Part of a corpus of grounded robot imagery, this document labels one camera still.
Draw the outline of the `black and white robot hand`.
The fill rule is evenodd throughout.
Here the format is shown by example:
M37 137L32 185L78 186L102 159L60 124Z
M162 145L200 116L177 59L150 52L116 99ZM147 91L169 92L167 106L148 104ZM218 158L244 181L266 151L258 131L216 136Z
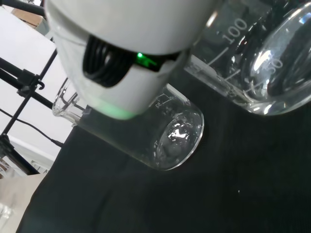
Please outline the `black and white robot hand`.
M79 97L128 120L184 66L218 0L47 0L46 17Z

